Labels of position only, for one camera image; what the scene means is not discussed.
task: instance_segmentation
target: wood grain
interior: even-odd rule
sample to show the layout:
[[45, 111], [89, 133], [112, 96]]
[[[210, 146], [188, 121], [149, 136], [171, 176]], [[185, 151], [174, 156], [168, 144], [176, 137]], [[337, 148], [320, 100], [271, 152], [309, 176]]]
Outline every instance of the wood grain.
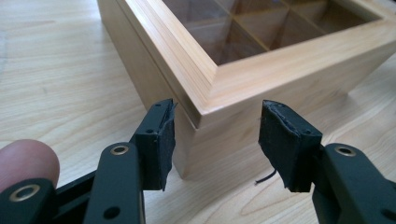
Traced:
[[[393, 55], [347, 95], [300, 108], [324, 144], [359, 147], [393, 181], [395, 71]], [[46, 142], [61, 161], [60, 186], [95, 169], [102, 149], [127, 141], [146, 113], [93, 0], [0, 3], [0, 102], [0, 147]], [[271, 172], [256, 144], [186, 179], [173, 169], [166, 192], [145, 192], [148, 223], [317, 223], [311, 195], [287, 192], [278, 175], [254, 187]]]

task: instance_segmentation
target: wooden box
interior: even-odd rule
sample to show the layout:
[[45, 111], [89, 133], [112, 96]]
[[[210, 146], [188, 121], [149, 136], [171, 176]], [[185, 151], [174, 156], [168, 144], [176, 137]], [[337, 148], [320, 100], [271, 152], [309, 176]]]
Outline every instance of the wooden box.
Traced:
[[181, 176], [257, 144], [263, 99], [305, 113], [396, 51], [395, 16], [362, 0], [98, 0], [146, 107], [179, 103]]

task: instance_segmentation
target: metal rivet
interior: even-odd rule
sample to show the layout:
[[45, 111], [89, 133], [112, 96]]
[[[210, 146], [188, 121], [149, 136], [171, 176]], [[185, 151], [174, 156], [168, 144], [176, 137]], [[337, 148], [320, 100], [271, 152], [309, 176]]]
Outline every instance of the metal rivet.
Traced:
[[356, 152], [352, 148], [347, 148], [347, 147], [337, 147], [335, 149], [336, 152], [340, 153], [341, 155], [348, 156], [348, 157], [354, 157], [356, 156]]
[[37, 184], [24, 186], [12, 192], [9, 196], [9, 200], [14, 203], [22, 202], [35, 196], [39, 190], [40, 186]]
[[117, 146], [117, 147], [111, 148], [110, 152], [111, 152], [111, 154], [113, 154], [115, 156], [119, 156], [119, 155], [126, 153], [128, 150], [129, 150], [129, 148], [126, 146]]

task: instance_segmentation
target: finger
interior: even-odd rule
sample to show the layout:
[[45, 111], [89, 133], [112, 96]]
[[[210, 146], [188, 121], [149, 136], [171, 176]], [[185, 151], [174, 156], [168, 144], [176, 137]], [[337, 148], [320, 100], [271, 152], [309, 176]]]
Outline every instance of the finger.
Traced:
[[19, 140], [0, 150], [0, 192], [30, 178], [47, 178], [56, 187], [59, 161], [55, 152], [36, 140]]

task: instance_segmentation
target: black clamp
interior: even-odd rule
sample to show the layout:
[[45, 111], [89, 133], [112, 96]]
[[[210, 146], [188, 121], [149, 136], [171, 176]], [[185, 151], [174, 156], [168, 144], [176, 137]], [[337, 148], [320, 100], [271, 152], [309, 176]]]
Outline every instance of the black clamp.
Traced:
[[259, 144], [285, 188], [309, 192], [320, 223], [396, 223], [396, 185], [363, 152], [320, 141], [322, 133], [288, 106], [262, 103]]
[[55, 189], [24, 180], [0, 194], [0, 223], [145, 223], [143, 190], [165, 190], [172, 169], [175, 105], [151, 107], [130, 142], [103, 150], [96, 171]]

